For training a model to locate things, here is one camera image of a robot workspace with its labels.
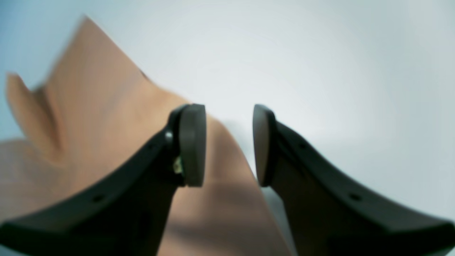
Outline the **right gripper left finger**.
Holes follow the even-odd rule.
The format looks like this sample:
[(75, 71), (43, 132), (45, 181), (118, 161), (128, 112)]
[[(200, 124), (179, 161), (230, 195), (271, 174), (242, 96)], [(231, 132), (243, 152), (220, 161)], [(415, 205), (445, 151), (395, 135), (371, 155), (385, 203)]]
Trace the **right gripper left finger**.
[(1, 225), (1, 245), (29, 256), (155, 256), (179, 187), (201, 187), (206, 109), (184, 104), (117, 170), (84, 191)]

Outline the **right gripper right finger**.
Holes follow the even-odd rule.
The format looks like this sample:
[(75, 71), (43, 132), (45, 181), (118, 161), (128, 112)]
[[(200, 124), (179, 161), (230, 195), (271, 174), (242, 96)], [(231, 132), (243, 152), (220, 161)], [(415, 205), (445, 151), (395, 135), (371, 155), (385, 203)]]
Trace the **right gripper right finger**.
[(258, 183), (283, 201), (300, 256), (445, 256), (454, 223), (396, 203), (325, 159), (274, 112), (252, 119)]

